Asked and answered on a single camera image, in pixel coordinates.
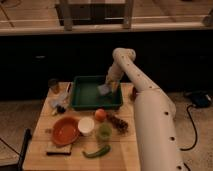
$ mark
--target orange bowl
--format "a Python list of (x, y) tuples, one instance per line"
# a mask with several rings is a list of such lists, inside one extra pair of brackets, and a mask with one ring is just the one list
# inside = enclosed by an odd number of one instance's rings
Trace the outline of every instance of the orange bowl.
[(78, 121), (73, 117), (63, 117), (58, 120), (52, 131), (52, 142), (57, 146), (73, 143), (79, 136)]

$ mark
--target wall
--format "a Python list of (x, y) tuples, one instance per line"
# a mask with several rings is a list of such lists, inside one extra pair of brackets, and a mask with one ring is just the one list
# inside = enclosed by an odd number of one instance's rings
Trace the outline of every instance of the wall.
[(0, 37), (1, 99), (42, 98), (47, 80), (106, 74), (116, 47), (166, 91), (212, 89), (213, 31)]

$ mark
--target orange fruit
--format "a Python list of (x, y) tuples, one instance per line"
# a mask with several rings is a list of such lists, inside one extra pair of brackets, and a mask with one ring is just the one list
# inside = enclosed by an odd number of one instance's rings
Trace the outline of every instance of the orange fruit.
[(95, 119), (99, 122), (103, 122), (106, 119), (107, 113), (104, 109), (97, 109), (95, 111)]

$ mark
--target green pepper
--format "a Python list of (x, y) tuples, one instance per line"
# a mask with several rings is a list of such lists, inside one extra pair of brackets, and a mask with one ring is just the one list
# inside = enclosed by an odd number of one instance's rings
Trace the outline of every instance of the green pepper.
[(102, 147), (100, 150), (94, 152), (94, 153), (86, 153), (85, 151), (82, 151), (83, 155), (87, 158), (95, 158), (95, 157), (100, 157), (103, 156), (105, 154), (107, 154), (110, 151), (111, 147), (109, 145), (105, 145), (104, 147)]

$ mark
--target green tray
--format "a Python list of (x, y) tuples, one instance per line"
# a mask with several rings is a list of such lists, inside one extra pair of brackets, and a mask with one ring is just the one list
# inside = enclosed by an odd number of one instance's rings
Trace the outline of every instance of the green tray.
[(75, 110), (98, 108), (119, 109), (123, 104), (121, 86), (115, 93), (101, 96), (98, 86), (105, 83), (105, 76), (77, 76), (72, 88), (71, 106)]

